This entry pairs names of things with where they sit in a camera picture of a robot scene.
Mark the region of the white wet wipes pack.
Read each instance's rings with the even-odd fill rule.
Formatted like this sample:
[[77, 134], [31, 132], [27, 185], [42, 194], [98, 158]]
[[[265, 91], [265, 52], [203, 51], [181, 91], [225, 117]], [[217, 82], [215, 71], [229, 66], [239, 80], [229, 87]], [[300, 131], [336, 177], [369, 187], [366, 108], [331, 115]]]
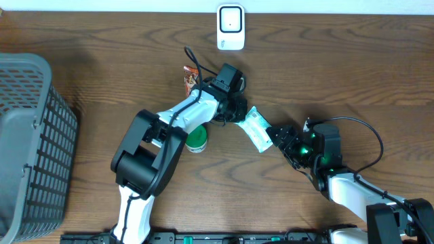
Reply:
[[259, 113], [255, 106], [250, 109], [245, 116], [245, 119], [237, 122], [236, 125], [244, 130], [254, 146], [258, 149], [259, 153], [263, 153], [273, 145], [267, 133], [267, 128], [269, 128], [271, 125]]

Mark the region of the green lid jar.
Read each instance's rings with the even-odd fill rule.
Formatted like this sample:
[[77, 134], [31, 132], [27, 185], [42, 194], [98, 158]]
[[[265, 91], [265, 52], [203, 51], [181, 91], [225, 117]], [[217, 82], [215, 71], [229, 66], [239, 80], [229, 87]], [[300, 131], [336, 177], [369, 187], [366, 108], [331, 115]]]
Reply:
[[201, 153], [208, 143], [208, 133], [203, 125], [194, 129], [187, 137], [186, 147], [192, 153]]

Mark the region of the orange chocolate bar wrapper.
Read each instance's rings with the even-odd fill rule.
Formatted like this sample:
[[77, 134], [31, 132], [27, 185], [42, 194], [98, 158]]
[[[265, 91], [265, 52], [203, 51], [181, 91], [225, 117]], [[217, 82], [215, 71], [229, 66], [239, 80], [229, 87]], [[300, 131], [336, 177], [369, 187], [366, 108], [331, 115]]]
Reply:
[[192, 88], [197, 84], [199, 71], [191, 66], [184, 66], [184, 86], [186, 90], [186, 97], [189, 97]]

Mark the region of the grey plastic basket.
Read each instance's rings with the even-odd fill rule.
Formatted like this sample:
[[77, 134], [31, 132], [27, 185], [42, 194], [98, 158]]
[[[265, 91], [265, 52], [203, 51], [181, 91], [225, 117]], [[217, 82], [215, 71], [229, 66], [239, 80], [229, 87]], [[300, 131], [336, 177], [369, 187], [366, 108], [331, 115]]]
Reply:
[[35, 54], [1, 54], [1, 242], [50, 234], [63, 222], [79, 121]]

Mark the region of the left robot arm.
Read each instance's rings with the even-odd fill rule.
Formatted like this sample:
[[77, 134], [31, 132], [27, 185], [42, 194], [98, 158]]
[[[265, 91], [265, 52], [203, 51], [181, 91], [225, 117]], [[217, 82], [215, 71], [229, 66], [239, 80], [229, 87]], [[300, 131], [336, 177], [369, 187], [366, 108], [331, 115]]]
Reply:
[[244, 89], [222, 91], [195, 86], [173, 108], [159, 113], [141, 110], [124, 135], [111, 170], [119, 186], [119, 220], [114, 243], [143, 243], [150, 231], [155, 198], [171, 180], [188, 135], [214, 119], [237, 123], [247, 115]]

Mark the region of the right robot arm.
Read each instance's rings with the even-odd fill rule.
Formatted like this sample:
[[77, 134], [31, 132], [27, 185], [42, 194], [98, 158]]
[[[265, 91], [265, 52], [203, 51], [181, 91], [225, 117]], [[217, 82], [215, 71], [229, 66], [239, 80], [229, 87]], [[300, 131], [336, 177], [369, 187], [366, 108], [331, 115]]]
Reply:
[[401, 243], [402, 235], [433, 242], [433, 207], [405, 199], [365, 181], [342, 161], [340, 136], [320, 133], [280, 136], [279, 149], [294, 169], [308, 169], [314, 187], [329, 201], [352, 211], [366, 224], [330, 229], [331, 243]]

